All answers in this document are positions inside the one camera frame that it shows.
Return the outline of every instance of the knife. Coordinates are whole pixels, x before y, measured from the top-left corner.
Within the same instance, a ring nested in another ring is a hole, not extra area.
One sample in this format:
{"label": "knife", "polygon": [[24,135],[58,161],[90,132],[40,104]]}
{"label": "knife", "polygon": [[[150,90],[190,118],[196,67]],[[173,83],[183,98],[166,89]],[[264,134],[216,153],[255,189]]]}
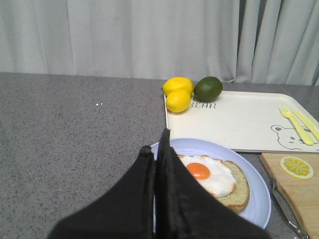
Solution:
{"label": "knife", "polygon": [[319,131],[315,129],[315,125],[304,115],[298,111],[293,111],[293,113],[305,124],[305,126],[313,133],[316,139],[319,141]]}
{"label": "knife", "polygon": [[279,202],[279,197],[282,195],[280,194],[280,192],[277,189],[277,181],[275,178],[271,178],[271,185],[272,185],[272,193],[271,195],[274,198],[274,201],[277,203],[277,205],[279,206],[279,211],[281,212],[281,214],[287,219],[288,221],[288,225],[292,228],[292,230],[294,230],[294,232],[301,238],[301,239],[310,239],[310,236],[307,232],[305,232],[304,230],[300,229],[297,225],[292,223],[292,220],[290,220],[290,216],[288,213],[286,213],[282,207],[282,205]]}

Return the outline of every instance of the white curtain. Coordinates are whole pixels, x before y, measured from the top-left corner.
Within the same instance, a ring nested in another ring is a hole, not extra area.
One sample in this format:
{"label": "white curtain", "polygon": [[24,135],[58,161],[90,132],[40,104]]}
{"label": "white curtain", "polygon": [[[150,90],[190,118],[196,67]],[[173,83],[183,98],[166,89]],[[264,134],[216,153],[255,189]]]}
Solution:
{"label": "white curtain", "polygon": [[0,71],[319,85],[319,0],[0,0]]}

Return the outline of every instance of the egg yolk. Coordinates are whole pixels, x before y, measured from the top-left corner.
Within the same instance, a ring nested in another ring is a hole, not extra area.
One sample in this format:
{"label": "egg yolk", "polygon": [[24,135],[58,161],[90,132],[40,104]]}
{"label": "egg yolk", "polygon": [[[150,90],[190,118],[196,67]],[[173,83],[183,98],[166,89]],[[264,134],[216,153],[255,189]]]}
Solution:
{"label": "egg yolk", "polygon": [[209,169],[201,163],[190,163],[186,168],[196,179],[206,179],[210,176]]}

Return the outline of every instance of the lime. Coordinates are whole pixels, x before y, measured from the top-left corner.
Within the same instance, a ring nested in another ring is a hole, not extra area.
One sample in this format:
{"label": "lime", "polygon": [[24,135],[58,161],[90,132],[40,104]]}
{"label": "lime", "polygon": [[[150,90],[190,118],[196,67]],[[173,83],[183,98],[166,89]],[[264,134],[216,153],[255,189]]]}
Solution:
{"label": "lime", "polygon": [[298,179],[310,179],[314,175],[314,169],[301,158],[283,157],[280,160],[280,166],[290,176]]}
{"label": "lime", "polygon": [[184,89],[174,90],[166,98],[166,107],[169,111],[179,113],[190,105],[190,95]]}
{"label": "lime", "polygon": [[166,96],[168,96],[170,92],[178,89],[186,90],[191,96],[194,90],[194,84],[191,79],[187,77],[177,76],[170,78],[162,86],[162,90]]}
{"label": "lime", "polygon": [[214,76],[201,79],[195,86],[194,99],[202,102],[215,100],[223,91],[223,84]]}

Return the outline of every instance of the wooden cutting board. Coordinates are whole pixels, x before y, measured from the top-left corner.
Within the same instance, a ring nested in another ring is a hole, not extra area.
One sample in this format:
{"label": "wooden cutting board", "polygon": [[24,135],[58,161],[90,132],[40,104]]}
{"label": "wooden cutting board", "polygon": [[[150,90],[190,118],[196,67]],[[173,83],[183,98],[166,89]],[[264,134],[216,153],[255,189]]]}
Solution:
{"label": "wooden cutting board", "polygon": [[[295,156],[308,162],[314,176],[301,180],[287,174],[280,167],[280,159]],[[319,239],[319,153],[262,153],[261,161],[270,177],[275,177],[278,191],[292,208],[300,227],[312,239]]]}

